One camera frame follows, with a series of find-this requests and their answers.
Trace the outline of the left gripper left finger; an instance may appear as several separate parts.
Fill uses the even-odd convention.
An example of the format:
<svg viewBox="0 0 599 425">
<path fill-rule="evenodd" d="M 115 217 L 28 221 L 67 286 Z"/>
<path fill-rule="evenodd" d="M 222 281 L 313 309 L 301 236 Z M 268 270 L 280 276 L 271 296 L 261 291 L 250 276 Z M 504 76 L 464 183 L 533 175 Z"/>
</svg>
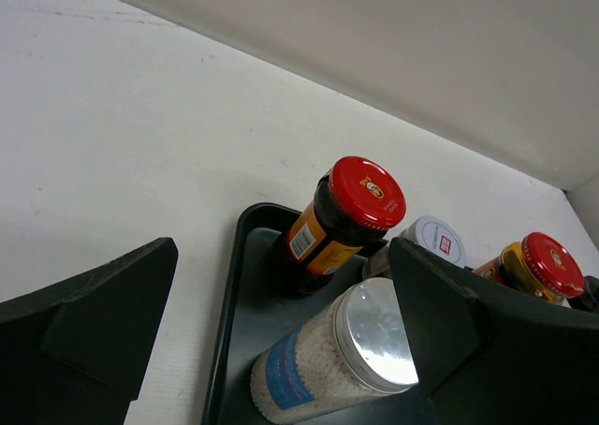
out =
<svg viewBox="0 0 599 425">
<path fill-rule="evenodd" d="M 171 238 L 1 304 L 4 424 L 122 424 L 178 261 Z"/>
</svg>

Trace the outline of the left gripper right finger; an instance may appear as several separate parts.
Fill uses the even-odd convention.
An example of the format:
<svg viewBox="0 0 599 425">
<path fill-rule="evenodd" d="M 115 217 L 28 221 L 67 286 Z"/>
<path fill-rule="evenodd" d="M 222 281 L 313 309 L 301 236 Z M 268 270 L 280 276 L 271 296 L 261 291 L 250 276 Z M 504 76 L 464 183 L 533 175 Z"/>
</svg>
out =
<svg viewBox="0 0 599 425">
<path fill-rule="evenodd" d="M 416 244 L 389 246 L 422 394 L 443 424 L 595 424 L 598 316 L 536 300 Z"/>
</svg>

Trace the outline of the red lid chili jar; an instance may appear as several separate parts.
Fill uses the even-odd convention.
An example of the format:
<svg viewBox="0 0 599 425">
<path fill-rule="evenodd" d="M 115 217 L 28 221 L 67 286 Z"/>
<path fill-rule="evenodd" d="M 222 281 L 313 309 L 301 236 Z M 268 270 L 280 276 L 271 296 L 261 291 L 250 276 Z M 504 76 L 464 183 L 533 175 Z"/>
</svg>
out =
<svg viewBox="0 0 599 425">
<path fill-rule="evenodd" d="M 563 245 L 542 232 L 531 232 L 473 273 L 554 305 L 580 297 L 584 275 Z"/>
</svg>

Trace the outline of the silver lid salt canister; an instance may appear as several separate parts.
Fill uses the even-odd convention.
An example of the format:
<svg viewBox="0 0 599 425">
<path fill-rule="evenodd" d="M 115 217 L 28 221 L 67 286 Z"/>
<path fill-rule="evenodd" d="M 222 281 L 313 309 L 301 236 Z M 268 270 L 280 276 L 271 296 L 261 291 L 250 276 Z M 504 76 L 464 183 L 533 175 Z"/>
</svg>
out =
<svg viewBox="0 0 599 425">
<path fill-rule="evenodd" d="M 394 284 L 371 278 L 260 354 L 250 392 L 266 420 L 295 424 L 417 382 Z"/>
</svg>

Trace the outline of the white lid sauce jar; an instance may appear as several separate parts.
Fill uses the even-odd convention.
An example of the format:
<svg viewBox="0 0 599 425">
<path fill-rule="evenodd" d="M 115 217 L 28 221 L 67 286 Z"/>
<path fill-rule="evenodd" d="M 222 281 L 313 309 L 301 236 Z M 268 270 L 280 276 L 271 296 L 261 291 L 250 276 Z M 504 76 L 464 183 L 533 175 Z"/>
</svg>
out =
<svg viewBox="0 0 599 425">
<path fill-rule="evenodd" d="M 466 266 L 466 252 L 459 234 L 443 220 L 430 215 L 417 218 L 410 227 L 406 228 L 400 235 L 436 256 L 464 268 Z M 373 277 L 384 277 L 391 279 L 389 263 L 388 242 L 379 249 L 362 267 L 362 279 Z"/>
</svg>

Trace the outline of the red lid sauce jar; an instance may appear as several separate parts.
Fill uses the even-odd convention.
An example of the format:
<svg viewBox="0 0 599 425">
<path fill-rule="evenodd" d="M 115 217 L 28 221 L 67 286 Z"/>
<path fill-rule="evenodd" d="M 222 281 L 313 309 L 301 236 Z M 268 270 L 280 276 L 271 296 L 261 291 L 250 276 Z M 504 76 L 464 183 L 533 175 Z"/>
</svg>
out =
<svg viewBox="0 0 599 425">
<path fill-rule="evenodd" d="M 362 248 L 380 242 L 406 210 L 404 193 L 386 169 L 362 156 L 342 157 L 273 245 L 273 282 L 287 295 L 315 293 Z"/>
</svg>

